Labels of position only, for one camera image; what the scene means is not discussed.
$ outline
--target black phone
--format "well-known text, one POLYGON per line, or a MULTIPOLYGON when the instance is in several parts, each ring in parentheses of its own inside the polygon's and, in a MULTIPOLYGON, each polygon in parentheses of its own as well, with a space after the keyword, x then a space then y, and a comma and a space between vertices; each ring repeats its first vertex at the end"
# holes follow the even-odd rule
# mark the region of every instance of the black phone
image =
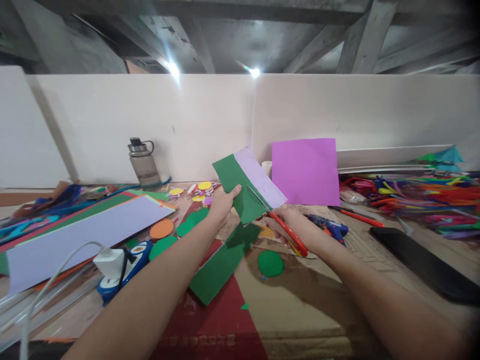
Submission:
POLYGON ((479 306, 480 286, 394 227, 371 227, 370 233, 411 271, 445 299, 479 306))

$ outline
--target green circle cutout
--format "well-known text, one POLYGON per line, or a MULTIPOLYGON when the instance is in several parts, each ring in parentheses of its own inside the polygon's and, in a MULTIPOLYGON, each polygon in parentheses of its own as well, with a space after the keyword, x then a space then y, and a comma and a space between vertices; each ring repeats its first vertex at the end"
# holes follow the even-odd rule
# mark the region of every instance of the green circle cutout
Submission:
POLYGON ((171 247, 176 241, 177 238, 175 236, 167 236, 161 240, 158 240, 151 248, 150 254, 148 254, 150 261, 171 247))
POLYGON ((275 251, 264 251, 258 257, 258 267, 263 275, 273 278, 284 271, 284 261, 275 251))
POLYGON ((192 212, 188 217, 186 218, 186 221, 178 226, 176 229, 176 234, 183 238, 185 235, 187 235, 190 230, 192 230, 195 226, 197 226, 203 219, 207 217, 209 214, 209 209, 207 208, 201 208, 198 211, 192 212))

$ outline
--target ceiling light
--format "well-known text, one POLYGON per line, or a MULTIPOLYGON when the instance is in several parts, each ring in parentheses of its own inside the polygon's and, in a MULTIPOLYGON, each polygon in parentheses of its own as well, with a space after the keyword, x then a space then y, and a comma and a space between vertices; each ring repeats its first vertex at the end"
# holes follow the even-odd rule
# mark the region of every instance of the ceiling light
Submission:
POLYGON ((260 70, 256 67, 254 69, 249 68, 248 71, 253 76, 253 78, 258 78, 260 76, 260 70))
POLYGON ((168 70, 170 71, 170 74, 175 78, 178 79, 180 77, 180 71, 177 65, 175 65, 174 62, 169 62, 168 63, 168 70))

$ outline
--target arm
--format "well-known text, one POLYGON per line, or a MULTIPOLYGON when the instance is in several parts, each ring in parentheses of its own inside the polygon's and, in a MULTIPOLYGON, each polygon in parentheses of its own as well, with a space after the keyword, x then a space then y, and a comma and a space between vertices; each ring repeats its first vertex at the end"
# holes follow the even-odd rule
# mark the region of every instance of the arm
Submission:
MULTIPOLYGON (((350 290, 373 331, 395 359, 461 359, 462 335, 414 293, 360 260, 299 211, 277 209, 308 250, 322 259, 350 290)), ((277 236, 286 234, 266 219, 277 236)))
POLYGON ((129 281, 63 359, 148 359, 240 190, 217 189, 207 217, 129 281))

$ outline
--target scissors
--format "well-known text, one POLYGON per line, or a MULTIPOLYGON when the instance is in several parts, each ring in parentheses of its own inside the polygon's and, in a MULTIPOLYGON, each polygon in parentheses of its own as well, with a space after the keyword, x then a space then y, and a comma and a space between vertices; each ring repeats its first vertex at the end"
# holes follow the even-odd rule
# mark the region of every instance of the scissors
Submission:
POLYGON ((274 219, 281 226, 281 228, 283 230, 285 230, 286 233, 291 237, 291 239, 293 240, 294 243, 292 243, 288 239, 287 239, 287 241, 291 245, 291 249, 293 250, 293 252, 295 252, 295 254, 297 254, 298 256, 306 257, 309 254, 309 252, 308 252, 307 248, 305 247, 304 243, 302 242, 302 240, 300 240, 300 238, 293 232, 293 230, 286 223, 284 223, 282 221, 282 219, 277 216, 277 214, 275 214, 274 212, 271 212, 269 210, 269 207, 267 205, 265 205, 264 201, 260 198, 260 196, 257 195, 257 193, 250 186, 247 185, 247 187, 256 196, 256 198, 261 202, 261 204, 263 205, 263 207, 266 210, 266 215, 268 217, 274 219))

